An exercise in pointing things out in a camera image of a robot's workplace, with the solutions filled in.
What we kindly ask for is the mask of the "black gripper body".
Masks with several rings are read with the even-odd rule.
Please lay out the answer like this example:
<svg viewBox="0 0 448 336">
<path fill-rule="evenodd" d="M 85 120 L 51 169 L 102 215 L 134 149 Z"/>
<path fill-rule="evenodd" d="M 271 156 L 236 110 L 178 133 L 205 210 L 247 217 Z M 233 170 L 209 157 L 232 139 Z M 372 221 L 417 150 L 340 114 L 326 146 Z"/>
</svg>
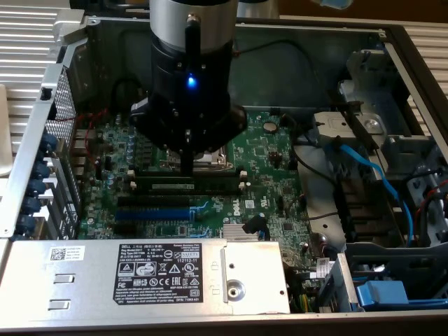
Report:
<svg viewBox="0 0 448 336">
<path fill-rule="evenodd" d="M 231 105 L 228 93 L 232 42 L 200 55 L 195 67 L 190 67 L 183 52 L 170 50 L 160 42 L 152 45 L 152 90 L 150 97 L 163 97 L 178 111 L 185 128 L 186 145 L 190 128 L 210 110 L 226 109 Z"/>
</svg>

